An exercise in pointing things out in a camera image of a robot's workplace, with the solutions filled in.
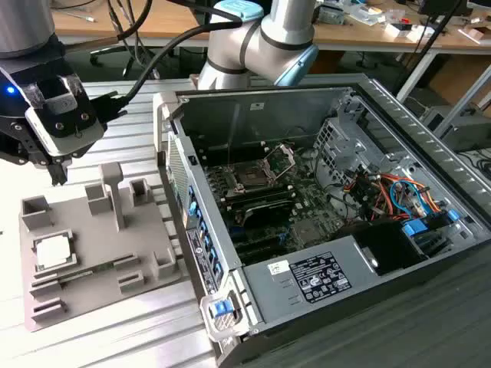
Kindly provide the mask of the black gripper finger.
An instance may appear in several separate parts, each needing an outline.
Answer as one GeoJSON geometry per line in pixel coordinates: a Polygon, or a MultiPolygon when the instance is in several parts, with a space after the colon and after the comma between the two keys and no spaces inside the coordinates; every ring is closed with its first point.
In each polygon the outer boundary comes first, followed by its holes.
{"type": "Polygon", "coordinates": [[[53,157],[48,164],[48,172],[53,186],[62,186],[68,180],[68,166],[70,158],[61,156],[53,157]]]}

